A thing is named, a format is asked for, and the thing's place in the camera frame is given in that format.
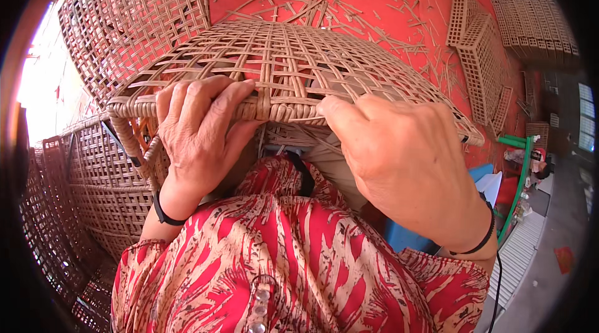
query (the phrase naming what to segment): left hand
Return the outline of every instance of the left hand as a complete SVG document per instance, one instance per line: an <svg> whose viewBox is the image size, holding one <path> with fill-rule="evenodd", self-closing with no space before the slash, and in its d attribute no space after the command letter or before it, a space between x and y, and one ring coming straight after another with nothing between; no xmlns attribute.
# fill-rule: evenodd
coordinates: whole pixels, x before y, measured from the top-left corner
<svg viewBox="0 0 599 333"><path fill-rule="evenodd" d="M171 160L160 201L169 217L191 216L236 163L262 122L241 120L227 130L236 106L254 87L253 80L234 82L215 75L158 93L158 130Z"/></svg>

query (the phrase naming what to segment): window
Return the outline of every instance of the window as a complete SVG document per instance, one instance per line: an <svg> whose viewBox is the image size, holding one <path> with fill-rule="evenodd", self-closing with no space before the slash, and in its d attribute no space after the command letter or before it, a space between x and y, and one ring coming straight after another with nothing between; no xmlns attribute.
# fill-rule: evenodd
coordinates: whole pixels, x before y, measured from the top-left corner
<svg viewBox="0 0 599 333"><path fill-rule="evenodd" d="M593 152L595 150L595 104L590 87L578 83L580 92L580 135L578 146Z"/></svg>

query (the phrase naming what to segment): shirt sleeve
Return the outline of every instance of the shirt sleeve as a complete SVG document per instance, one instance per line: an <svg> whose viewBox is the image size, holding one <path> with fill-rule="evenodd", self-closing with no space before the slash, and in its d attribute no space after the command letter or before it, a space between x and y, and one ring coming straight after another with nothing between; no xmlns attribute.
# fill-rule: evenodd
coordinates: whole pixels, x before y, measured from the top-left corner
<svg viewBox="0 0 599 333"><path fill-rule="evenodd" d="M158 276L168 244L163 239L146 239L127 248L121 257L114 279L111 303L113 332L137 331L136 315L146 313L148 291Z"/></svg>
<svg viewBox="0 0 599 333"><path fill-rule="evenodd" d="M489 274L480 265L412 249L400 258L422 289L439 333L474 330L489 290Z"/></svg>

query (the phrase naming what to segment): blue object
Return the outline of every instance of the blue object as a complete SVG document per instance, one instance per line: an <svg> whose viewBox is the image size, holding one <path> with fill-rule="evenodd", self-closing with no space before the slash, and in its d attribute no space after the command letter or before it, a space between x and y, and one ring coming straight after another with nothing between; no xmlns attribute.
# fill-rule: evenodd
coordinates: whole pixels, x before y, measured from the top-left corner
<svg viewBox="0 0 599 333"><path fill-rule="evenodd" d="M470 173L470 177L476 182L485 174L493 173L493 165L484 164L477 166L469 169L468 173ZM418 251L425 251L427 247L433 244L430 239L405 229L391 219L387 219L384 237L395 252L401 252L401 250L406 247Z"/></svg>

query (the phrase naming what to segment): right hand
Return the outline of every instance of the right hand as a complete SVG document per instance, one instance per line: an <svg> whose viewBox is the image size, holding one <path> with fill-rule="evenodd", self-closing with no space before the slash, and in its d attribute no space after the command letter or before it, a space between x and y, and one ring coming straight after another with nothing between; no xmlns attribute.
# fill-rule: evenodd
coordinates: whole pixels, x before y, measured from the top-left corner
<svg viewBox="0 0 599 333"><path fill-rule="evenodd" d="M468 175L448 106L367 94L355 105L326 97L317 111L341 141L358 190L387 217L458 253L483 240L490 210ZM475 254L486 259L495 249Z"/></svg>

